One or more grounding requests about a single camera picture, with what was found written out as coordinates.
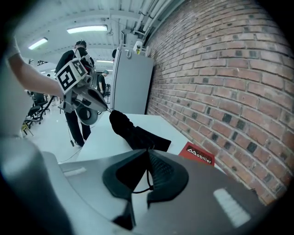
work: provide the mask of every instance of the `ceiling light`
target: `ceiling light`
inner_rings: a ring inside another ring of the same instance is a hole
[[[33,49],[35,49],[36,47],[38,47],[38,46],[44,44],[44,43],[47,42],[47,41],[48,41],[47,38],[42,38],[41,40],[37,41],[37,42],[34,43],[33,45],[29,46],[28,48],[31,49],[31,50],[33,50]]]
[[[113,61],[97,61],[97,62],[107,62],[107,63],[113,63]]]
[[[77,28],[69,28],[67,32],[69,34],[79,33],[79,32],[87,32],[87,31],[107,31],[107,26],[105,25],[94,25],[94,26],[84,26]]]

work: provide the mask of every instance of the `black cap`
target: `black cap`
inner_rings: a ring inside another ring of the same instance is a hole
[[[87,48],[87,43],[84,40],[80,40],[80,41],[76,42],[76,45],[82,45],[85,48]]]

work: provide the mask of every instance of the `white floor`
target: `white floor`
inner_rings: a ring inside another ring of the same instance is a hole
[[[52,102],[49,107],[50,111],[46,111],[46,115],[43,115],[41,124],[34,123],[31,126],[33,136],[26,131],[27,135],[23,132],[23,137],[37,145],[41,151],[53,153],[60,163],[74,162],[82,148],[78,145],[74,147],[71,145],[70,138],[73,142],[74,140],[68,129],[64,112],[60,113],[58,105],[58,102]]]

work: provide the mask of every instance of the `red sign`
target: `red sign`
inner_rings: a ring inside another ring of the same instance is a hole
[[[190,142],[186,143],[179,156],[198,162],[203,162],[210,166],[215,166],[215,157],[211,153]]]

